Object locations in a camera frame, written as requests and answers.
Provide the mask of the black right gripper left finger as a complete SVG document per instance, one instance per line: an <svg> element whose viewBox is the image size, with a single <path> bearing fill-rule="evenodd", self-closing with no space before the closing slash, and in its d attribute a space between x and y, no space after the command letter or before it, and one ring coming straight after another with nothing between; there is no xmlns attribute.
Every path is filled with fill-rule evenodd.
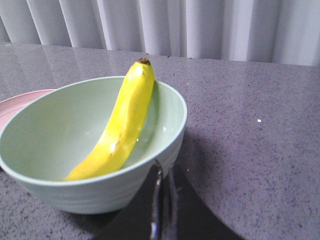
<svg viewBox="0 0 320 240"><path fill-rule="evenodd" d="M163 221L163 169L156 160L130 203L95 240L160 240Z"/></svg>

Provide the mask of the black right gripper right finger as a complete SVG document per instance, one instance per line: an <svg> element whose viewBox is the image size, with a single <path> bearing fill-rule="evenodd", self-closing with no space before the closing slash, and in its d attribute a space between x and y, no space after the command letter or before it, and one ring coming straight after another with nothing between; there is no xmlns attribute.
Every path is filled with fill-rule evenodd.
<svg viewBox="0 0 320 240"><path fill-rule="evenodd" d="M168 172L170 226L173 240L241 240L204 203L175 164Z"/></svg>

